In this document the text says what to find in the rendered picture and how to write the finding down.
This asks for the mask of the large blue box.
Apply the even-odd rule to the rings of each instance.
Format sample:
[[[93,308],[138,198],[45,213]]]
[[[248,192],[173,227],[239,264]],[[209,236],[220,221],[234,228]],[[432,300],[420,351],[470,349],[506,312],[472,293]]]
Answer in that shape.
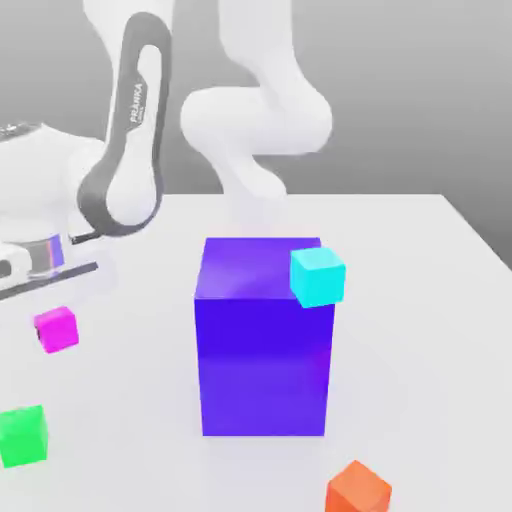
[[[202,432],[320,437],[334,312],[290,289],[294,250],[317,237],[206,240],[194,296]]]

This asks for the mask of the small cyan cube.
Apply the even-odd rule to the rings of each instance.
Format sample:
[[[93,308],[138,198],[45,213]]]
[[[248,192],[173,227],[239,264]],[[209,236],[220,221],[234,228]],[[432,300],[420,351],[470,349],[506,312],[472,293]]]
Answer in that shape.
[[[328,247],[291,252],[290,289],[303,308],[340,303],[345,293],[346,265]]]

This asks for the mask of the small orange cube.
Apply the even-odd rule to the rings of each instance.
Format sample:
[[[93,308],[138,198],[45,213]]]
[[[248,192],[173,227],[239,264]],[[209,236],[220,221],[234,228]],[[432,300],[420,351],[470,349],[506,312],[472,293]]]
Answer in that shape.
[[[325,512],[389,512],[392,487],[354,460],[327,485]]]

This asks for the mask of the small green cube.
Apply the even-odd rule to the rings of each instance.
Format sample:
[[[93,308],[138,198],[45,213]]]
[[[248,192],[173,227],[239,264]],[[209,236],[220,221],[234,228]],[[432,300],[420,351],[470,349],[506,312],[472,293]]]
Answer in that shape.
[[[47,459],[48,426],[42,405],[0,413],[0,460],[4,468]]]

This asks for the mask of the small magenta cube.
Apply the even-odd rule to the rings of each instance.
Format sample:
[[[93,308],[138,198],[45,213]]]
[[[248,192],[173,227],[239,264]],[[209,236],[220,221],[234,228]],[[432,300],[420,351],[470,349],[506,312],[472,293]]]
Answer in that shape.
[[[79,343],[76,317],[66,306],[36,315],[33,324],[47,354],[59,352]]]

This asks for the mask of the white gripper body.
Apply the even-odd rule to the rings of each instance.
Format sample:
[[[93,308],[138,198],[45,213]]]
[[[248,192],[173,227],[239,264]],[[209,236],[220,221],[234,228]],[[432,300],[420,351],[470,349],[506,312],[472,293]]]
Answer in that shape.
[[[0,318],[37,315],[60,306],[75,306],[110,291],[117,271],[107,262],[89,262],[53,277],[0,290]]]

